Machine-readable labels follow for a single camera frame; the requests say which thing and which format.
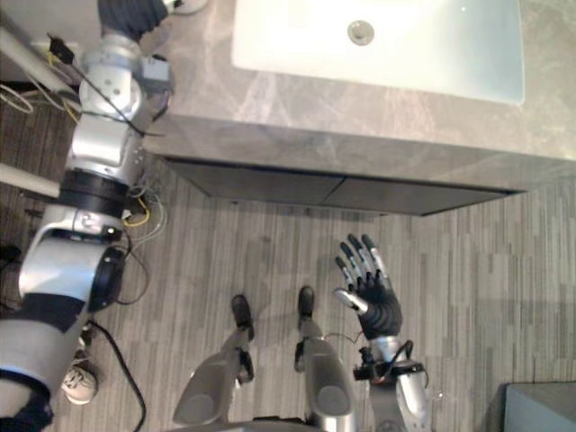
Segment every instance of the black joint band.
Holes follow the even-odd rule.
[[[127,193],[126,184],[96,174],[67,171],[58,203],[120,218]]]
[[[12,381],[14,383],[19,383],[30,390],[41,396],[46,402],[50,400],[50,389],[44,384],[44,382],[38,381],[36,378],[24,375],[23,373],[6,371],[5,369],[0,369],[0,380]]]
[[[100,23],[105,31],[114,31],[140,41],[168,15],[161,0],[98,0]]]
[[[7,318],[42,322],[66,333],[77,321],[84,304],[66,295],[32,292],[24,296],[22,307]]]

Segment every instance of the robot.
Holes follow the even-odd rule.
[[[56,202],[44,212],[22,263],[22,307],[0,321],[0,419],[8,430],[42,430],[51,421],[50,398],[58,391],[89,317],[116,299],[126,250],[122,211],[144,162],[142,140],[162,113],[153,102],[173,91],[170,65],[144,57],[139,41],[181,2],[179,0],[99,0],[102,39],[81,67],[61,40],[52,52],[83,77],[83,115],[67,155]],[[62,94],[71,100],[76,96]],[[357,314],[370,346],[363,348],[357,380],[369,380],[379,431],[429,431],[424,366],[402,344],[401,307],[375,244],[354,236],[341,248],[346,289],[335,296]],[[298,301],[301,342],[294,367],[306,382],[304,421],[279,418],[229,423],[235,382],[249,383],[254,371],[249,342],[254,336],[248,301],[232,300],[237,330],[221,351],[200,364],[186,385],[174,420],[179,431],[358,430],[348,373],[313,320],[314,294],[301,289]]]

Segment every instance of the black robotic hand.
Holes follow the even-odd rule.
[[[347,290],[337,288],[334,295],[356,311],[368,340],[380,336],[397,336],[402,325],[401,307],[378,249],[365,234],[362,236],[365,248],[352,234],[348,235],[348,241],[356,254],[345,242],[340,243],[340,248],[352,272],[344,260],[337,256],[336,264],[344,274]]]

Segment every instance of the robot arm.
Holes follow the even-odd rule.
[[[142,169],[149,100],[173,86],[170,66],[142,57],[138,41],[177,3],[99,1],[103,37],[83,58],[83,115],[60,195],[47,206],[22,264],[22,307],[0,321],[0,418],[28,430],[50,423],[50,397],[82,327],[120,289],[124,253],[113,244],[122,236],[126,194]]]
[[[426,371],[421,363],[410,359],[412,342],[401,343],[401,307],[392,289],[388,271],[375,244],[362,236],[365,248],[357,238],[340,247],[352,267],[336,259],[348,289],[338,288],[336,297],[353,309],[370,347],[362,348],[362,366],[354,370],[357,380],[370,381],[370,399],[378,430],[391,432],[429,432],[430,411],[425,393]]]

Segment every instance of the gray wood plank floor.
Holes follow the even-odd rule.
[[[23,116],[3,106],[2,160],[58,179],[73,124],[41,108]],[[234,293],[256,316],[251,354],[256,379],[237,391],[232,419],[301,416],[303,381],[293,371],[295,301],[310,284],[326,333],[355,336],[354,315],[331,298],[342,284],[333,257],[349,232],[368,233],[387,261],[404,311],[401,334],[427,366],[438,431],[499,429],[503,383],[576,380],[576,179],[532,193],[424,219],[310,210],[204,197],[161,163],[156,177],[169,211],[164,236],[139,254],[151,273],[141,301],[97,315],[115,336],[148,404],[145,430],[171,417],[190,372],[233,329]],[[1,240],[24,248],[37,206],[0,185]],[[2,275],[16,295],[17,268]],[[122,297],[142,288],[129,265]],[[356,346],[331,337],[347,368]],[[94,401],[70,405],[60,394],[50,431],[132,430],[140,415],[111,349],[92,346],[100,381]],[[364,429],[372,426],[365,385],[355,384]]]

